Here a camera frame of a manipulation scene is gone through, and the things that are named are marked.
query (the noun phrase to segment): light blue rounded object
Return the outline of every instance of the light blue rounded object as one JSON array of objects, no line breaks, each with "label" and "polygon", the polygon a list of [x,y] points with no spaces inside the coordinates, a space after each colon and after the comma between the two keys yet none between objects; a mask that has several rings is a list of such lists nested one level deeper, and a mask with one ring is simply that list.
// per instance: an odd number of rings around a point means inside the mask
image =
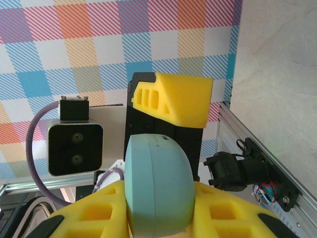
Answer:
[{"label": "light blue rounded object", "polygon": [[195,205],[192,170],[173,139],[131,135],[124,186],[133,238],[170,236],[191,223]]}]

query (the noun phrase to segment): striped checkered pattern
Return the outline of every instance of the striped checkered pattern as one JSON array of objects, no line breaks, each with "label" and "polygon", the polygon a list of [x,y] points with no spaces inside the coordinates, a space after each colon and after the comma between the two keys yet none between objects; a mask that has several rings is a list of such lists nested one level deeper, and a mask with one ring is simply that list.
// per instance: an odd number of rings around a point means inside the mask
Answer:
[{"label": "striped checkered pattern", "polygon": [[200,151],[200,156],[202,158],[207,158],[207,157],[213,156],[217,152],[216,151],[216,144],[217,144],[216,139],[203,141],[202,148]]},{"label": "striped checkered pattern", "polygon": [[213,75],[214,79],[225,79],[228,55],[207,56],[204,58],[204,76]]},{"label": "striped checkered pattern", "polygon": [[22,7],[20,1],[12,1],[12,0],[1,0],[0,1],[0,9],[20,8],[20,7]]},{"label": "striped checkered pattern", "polygon": [[219,114],[220,102],[210,103],[208,122],[217,121]]},{"label": "striped checkered pattern", "polygon": [[26,7],[24,13],[35,41],[63,38],[56,10],[53,6]]},{"label": "striped checkered pattern", "polygon": [[237,51],[238,36],[239,36],[239,26],[232,26],[230,49],[229,49],[230,54],[235,54]]},{"label": "striped checkered pattern", "polygon": [[88,5],[88,13],[94,36],[121,34],[116,2],[90,4]]},{"label": "striped checkered pattern", "polygon": [[42,69],[41,60],[34,42],[5,45],[16,72],[28,72]]},{"label": "striped checkered pattern", "polygon": [[[122,102],[137,71],[214,78],[201,157],[213,155],[241,10],[242,0],[0,0],[0,179],[29,176],[26,133],[43,106],[61,95]],[[45,115],[35,131],[41,175],[47,123],[57,117]]]},{"label": "striped checkered pattern", "polygon": [[124,56],[127,62],[151,60],[149,33],[123,35]]},{"label": "striped checkered pattern", "polygon": [[206,25],[210,27],[231,26],[234,0],[211,0],[207,3]]}]

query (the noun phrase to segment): yellow foam block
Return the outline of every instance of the yellow foam block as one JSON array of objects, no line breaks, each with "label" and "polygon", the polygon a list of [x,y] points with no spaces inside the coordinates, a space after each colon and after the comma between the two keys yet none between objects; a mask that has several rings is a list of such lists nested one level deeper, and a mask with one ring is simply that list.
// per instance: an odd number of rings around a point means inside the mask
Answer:
[{"label": "yellow foam block", "polygon": [[133,107],[176,126],[206,127],[213,79],[166,73],[155,75],[154,83],[138,83]]},{"label": "yellow foam block", "polygon": [[52,214],[65,218],[50,238],[129,238],[124,181],[102,190]]},{"label": "yellow foam block", "polygon": [[195,199],[192,238],[276,238],[258,214],[276,216],[261,206],[200,182]]}]

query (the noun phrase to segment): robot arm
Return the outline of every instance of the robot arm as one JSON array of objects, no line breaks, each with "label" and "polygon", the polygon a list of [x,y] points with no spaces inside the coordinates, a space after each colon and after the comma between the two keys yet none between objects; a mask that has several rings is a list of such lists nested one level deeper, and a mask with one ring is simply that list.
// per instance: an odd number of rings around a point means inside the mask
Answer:
[{"label": "robot arm", "polygon": [[[207,123],[211,89],[212,79],[158,73],[137,73],[128,87],[124,154],[127,155],[129,149],[131,149],[129,148],[131,140],[137,138],[140,141],[135,146],[131,145],[133,150],[146,150],[151,147],[151,141],[143,137],[149,137],[149,135],[155,137],[153,134],[160,134],[163,139],[162,144],[158,140],[154,141],[154,148],[150,148],[149,155],[144,157],[145,160],[151,161],[143,168],[144,171],[162,170],[164,168],[163,161],[154,160],[157,153],[153,154],[153,151],[167,152],[172,150],[177,151],[175,156],[179,155],[180,164],[189,168],[188,173],[184,173],[186,174],[185,178],[190,175],[191,181],[196,180],[194,183],[179,180],[180,187],[187,186],[189,188],[188,194],[193,202],[192,216],[184,230],[178,231],[178,234],[170,232],[169,235],[193,238],[295,238],[296,236],[265,208],[198,182],[199,152],[202,131]],[[133,161],[136,161],[135,158],[139,157],[133,157],[133,154],[130,155],[125,160],[126,163],[130,160],[131,171],[135,171],[136,168],[133,166],[136,163]],[[208,166],[215,175],[220,174],[217,174],[217,171],[223,170],[222,174],[227,175],[235,172],[236,175],[240,176],[236,176],[237,181],[242,179],[244,184],[249,184],[251,181],[251,179],[246,179],[250,177],[250,173],[243,170],[243,168],[248,168],[248,165],[241,166],[232,157],[227,160],[229,161],[227,166],[224,163],[216,166],[212,165],[213,162],[219,161],[219,157],[214,158],[213,161],[211,160],[208,160]],[[112,183],[100,191],[54,212],[51,218],[41,223],[30,233],[28,238],[128,238],[131,233],[133,237],[139,237],[135,233],[137,231],[135,220],[131,219],[133,209],[128,202],[138,197],[141,200],[143,199],[144,206],[146,206],[149,199],[151,199],[153,207],[155,206],[155,199],[153,201],[153,198],[149,196],[127,197],[129,194],[127,189],[135,188],[129,184],[137,179],[135,174],[126,174],[125,181]],[[266,176],[270,178],[270,174],[271,172],[268,172]],[[171,181],[173,181],[172,179],[175,179],[173,173],[169,175]],[[147,180],[139,180],[140,183],[134,185],[142,187],[145,182],[149,182],[151,176],[154,178],[154,174],[149,173],[148,176]],[[235,183],[233,178],[232,176],[226,176],[226,185]],[[222,184],[222,187],[219,188],[224,188],[223,176],[218,176],[215,180],[211,182],[216,183],[218,181],[217,184]],[[153,189],[150,194],[156,196],[155,189],[158,187],[161,188],[161,194],[164,194],[166,191],[163,186],[160,186],[160,178],[157,177],[153,181],[152,186],[147,187],[147,189]],[[190,188],[193,189],[192,197],[190,196]],[[153,214],[154,216],[149,217],[148,220],[157,221],[158,219],[162,220],[162,218],[164,220],[164,214],[161,214],[161,217],[156,216],[157,213]]]}]

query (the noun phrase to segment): red wire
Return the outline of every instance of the red wire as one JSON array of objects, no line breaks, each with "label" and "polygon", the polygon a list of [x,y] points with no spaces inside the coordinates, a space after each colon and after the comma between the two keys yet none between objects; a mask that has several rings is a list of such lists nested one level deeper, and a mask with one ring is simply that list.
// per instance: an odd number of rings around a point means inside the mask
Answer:
[{"label": "red wire", "polygon": [[257,202],[260,202],[260,201],[261,201],[261,200],[258,200],[258,199],[257,199],[257,193],[258,193],[260,187],[262,187],[265,183],[267,183],[267,181],[263,182],[263,183],[258,187],[256,193],[254,194],[254,196],[255,196]]},{"label": "red wire", "polygon": [[272,203],[276,202],[276,191],[275,191],[275,187],[274,187],[274,184],[273,184],[273,181],[271,181],[271,185],[272,185],[272,188],[273,188],[273,191],[274,191],[274,200],[272,201]]}]

